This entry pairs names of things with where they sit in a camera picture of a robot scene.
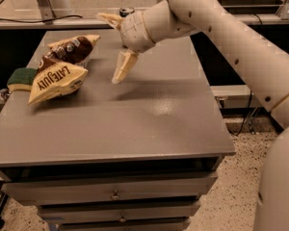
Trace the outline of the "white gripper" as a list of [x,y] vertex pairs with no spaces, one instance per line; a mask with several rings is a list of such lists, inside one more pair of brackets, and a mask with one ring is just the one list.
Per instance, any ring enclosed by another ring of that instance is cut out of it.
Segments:
[[128,48],[128,50],[118,53],[116,69],[112,78],[112,83],[118,84],[125,79],[137,62],[138,53],[144,53],[152,48],[155,42],[146,30],[142,12],[131,13],[125,18],[114,13],[98,13],[96,17],[114,29],[120,29],[122,44]]

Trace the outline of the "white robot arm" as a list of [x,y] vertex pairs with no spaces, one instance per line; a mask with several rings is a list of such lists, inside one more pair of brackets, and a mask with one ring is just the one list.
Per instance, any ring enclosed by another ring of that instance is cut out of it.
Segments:
[[97,17],[120,32],[112,82],[121,82],[140,53],[163,39],[202,32],[219,49],[261,105],[283,128],[262,167],[253,231],[289,231],[289,55],[228,13],[218,0],[163,0],[126,17]]

